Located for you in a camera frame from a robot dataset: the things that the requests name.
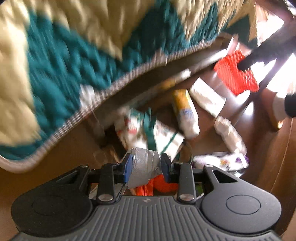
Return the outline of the silver foil wrapper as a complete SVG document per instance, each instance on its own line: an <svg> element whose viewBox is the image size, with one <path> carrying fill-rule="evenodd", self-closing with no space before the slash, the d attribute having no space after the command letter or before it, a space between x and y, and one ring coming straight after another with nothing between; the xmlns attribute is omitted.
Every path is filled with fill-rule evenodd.
<svg viewBox="0 0 296 241"><path fill-rule="evenodd" d="M162 173L158 152L136 147L129 149L126 154L133 155L132 172L126 184L128 189L146 185Z"/></svg>

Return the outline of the printed canvas tote bag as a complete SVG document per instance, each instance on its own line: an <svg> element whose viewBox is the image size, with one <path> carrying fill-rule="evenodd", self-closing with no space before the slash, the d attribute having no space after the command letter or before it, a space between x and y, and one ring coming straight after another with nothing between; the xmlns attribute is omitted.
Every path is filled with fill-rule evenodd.
<svg viewBox="0 0 296 241"><path fill-rule="evenodd" d="M178 155L185 139L181 133L157 120L150 108L145 113L131 109L115 121L114 128L126 150L138 147L160 155L166 153L171 160Z"/></svg>

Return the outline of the orange plastic trash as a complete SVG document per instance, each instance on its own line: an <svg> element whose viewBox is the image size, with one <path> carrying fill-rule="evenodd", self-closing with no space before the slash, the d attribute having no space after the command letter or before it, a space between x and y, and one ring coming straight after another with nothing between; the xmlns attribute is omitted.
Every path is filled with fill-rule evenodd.
<svg viewBox="0 0 296 241"><path fill-rule="evenodd" d="M161 194L175 194L179 188L177 183L167 183L163 174L149 180L148 184L134 189L136 196L153 196L154 191Z"/></svg>

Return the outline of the purple printed wrapper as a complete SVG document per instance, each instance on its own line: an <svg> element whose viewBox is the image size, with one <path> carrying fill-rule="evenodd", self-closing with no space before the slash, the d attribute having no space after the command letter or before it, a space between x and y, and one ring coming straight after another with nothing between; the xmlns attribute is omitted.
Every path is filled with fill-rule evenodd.
<svg viewBox="0 0 296 241"><path fill-rule="evenodd" d="M245 169L249 166L248 157L242 153L231 153L225 155L200 155L194 156L192 166L202 169L205 165L212 165L221 170L232 172Z"/></svg>

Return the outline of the yellow white tube package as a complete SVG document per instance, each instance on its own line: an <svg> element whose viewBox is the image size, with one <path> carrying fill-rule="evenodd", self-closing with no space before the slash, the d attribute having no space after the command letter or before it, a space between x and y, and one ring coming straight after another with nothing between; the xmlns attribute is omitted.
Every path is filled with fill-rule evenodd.
<svg viewBox="0 0 296 241"><path fill-rule="evenodd" d="M179 128L185 138L193 139L200 133L198 114L187 89L173 91L172 105L178 120Z"/></svg>

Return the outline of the red mesh basket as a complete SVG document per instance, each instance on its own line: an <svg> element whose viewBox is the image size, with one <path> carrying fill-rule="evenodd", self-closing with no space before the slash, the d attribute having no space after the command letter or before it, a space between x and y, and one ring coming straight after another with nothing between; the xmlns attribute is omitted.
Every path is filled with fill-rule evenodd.
<svg viewBox="0 0 296 241"><path fill-rule="evenodd" d="M245 59L240 49L220 59L214 66L214 71L224 85L238 96L245 91L258 92L259 85L250 69L241 71L237 64Z"/></svg>

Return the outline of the white paper packet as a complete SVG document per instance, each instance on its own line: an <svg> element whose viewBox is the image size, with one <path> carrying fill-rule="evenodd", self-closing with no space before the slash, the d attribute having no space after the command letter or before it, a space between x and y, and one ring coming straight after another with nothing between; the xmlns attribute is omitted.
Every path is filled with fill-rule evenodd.
<svg viewBox="0 0 296 241"><path fill-rule="evenodd" d="M190 96L197 104L214 118L217 118L224 108L226 98L220 96L201 78L198 78L189 90Z"/></svg>

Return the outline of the teal and cream quilt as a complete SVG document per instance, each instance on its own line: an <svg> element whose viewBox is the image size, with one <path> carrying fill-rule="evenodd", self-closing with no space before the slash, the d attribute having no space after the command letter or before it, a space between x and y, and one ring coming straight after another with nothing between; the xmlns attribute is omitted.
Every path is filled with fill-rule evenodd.
<svg viewBox="0 0 296 241"><path fill-rule="evenodd" d="M254 1L3 1L1 168L28 171L138 76L224 32L257 45Z"/></svg>

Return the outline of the bed frame rail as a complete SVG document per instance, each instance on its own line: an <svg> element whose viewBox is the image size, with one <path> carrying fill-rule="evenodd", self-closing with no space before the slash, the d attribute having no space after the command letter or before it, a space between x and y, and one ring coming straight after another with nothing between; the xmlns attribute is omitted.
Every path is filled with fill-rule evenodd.
<svg viewBox="0 0 296 241"><path fill-rule="evenodd" d="M102 99L95 109L98 115L106 115L126 106L133 106L158 92L188 79L195 73L207 68L226 55L226 48L214 46L191 53L177 60L165 61L160 66L138 75L134 80L118 80L110 88L110 96Z"/></svg>

